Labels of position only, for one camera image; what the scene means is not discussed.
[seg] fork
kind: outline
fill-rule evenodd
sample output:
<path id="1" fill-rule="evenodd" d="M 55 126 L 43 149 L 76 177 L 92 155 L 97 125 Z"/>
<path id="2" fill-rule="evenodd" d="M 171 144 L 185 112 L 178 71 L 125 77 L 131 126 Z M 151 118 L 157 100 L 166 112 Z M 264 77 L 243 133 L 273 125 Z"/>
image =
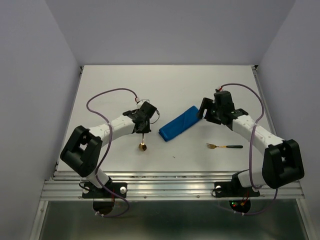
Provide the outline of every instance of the fork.
<path id="1" fill-rule="evenodd" d="M 217 145 L 214 145 L 214 144 L 207 143 L 206 147 L 208 149 L 215 149 L 215 148 L 242 149 L 244 146 L 242 146 L 242 145 L 217 146 Z"/>

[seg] black wire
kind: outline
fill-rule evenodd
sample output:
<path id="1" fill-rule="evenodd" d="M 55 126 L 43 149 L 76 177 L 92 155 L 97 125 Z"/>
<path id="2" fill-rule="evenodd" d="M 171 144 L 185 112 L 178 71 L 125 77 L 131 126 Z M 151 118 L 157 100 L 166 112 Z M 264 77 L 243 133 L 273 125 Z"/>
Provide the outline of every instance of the black wire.
<path id="1" fill-rule="evenodd" d="M 156 110 L 156 114 L 158 114 L 158 118 L 154 122 L 150 122 L 150 124 L 155 124 L 159 120 L 160 112 L 158 111 L 158 109 Z"/>
<path id="2" fill-rule="evenodd" d="M 90 189 L 89 189 L 89 188 L 81 185 L 81 184 L 84 184 L 84 183 L 87 183 L 87 182 L 86 182 L 86 181 L 81 181 L 81 182 L 79 182 L 79 187 L 82 188 L 82 189 L 84 189 L 84 190 L 87 190 L 88 192 L 90 192 Z"/>

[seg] fork handle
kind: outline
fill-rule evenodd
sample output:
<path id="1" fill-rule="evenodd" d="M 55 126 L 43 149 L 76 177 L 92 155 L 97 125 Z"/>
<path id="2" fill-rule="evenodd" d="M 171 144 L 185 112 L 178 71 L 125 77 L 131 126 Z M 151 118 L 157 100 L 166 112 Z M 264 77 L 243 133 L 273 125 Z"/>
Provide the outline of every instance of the fork handle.
<path id="1" fill-rule="evenodd" d="M 244 146 L 242 146 L 242 145 L 228 145 L 225 147 L 229 148 L 229 149 L 243 149 L 244 148 Z"/>

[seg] blue napkin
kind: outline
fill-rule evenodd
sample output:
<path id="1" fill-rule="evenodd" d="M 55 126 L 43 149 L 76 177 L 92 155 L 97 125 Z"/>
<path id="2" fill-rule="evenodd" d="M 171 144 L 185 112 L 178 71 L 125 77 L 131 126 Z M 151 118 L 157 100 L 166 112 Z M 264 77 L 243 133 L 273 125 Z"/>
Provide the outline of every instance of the blue napkin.
<path id="1" fill-rule="evenodd" d="M 179 134 L 196 124 L 200 119 L 197 118 L 198 108 L 196 106 L 190 107 L 187 111 L 182 113 L 176 119 L 164 125 L 159 129 L 159 134 L 166 142 L 174 139 Z"/>

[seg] wall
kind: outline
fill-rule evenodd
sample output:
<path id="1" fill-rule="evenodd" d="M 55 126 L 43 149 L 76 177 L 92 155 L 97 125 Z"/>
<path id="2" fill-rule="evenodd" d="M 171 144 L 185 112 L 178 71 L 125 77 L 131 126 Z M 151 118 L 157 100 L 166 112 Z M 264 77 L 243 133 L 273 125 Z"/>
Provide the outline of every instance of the wall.
<path id="1" fill-rule="evenodd" d="M 257 64 L 294 0 L 46 0 L 94 64 Z"/>
<path id="2" fill-rule="evenodd" d="M 278 135 L 299 142 L 301 185 L 320 231 L 320 1 L 298 0 L 258 68 Z"/>
<path id="3" fill-rule="evenodd" d="M 44 0 L 2 0 L 0 33 L 0 239 L 26 240 L 79 67 Z"/>

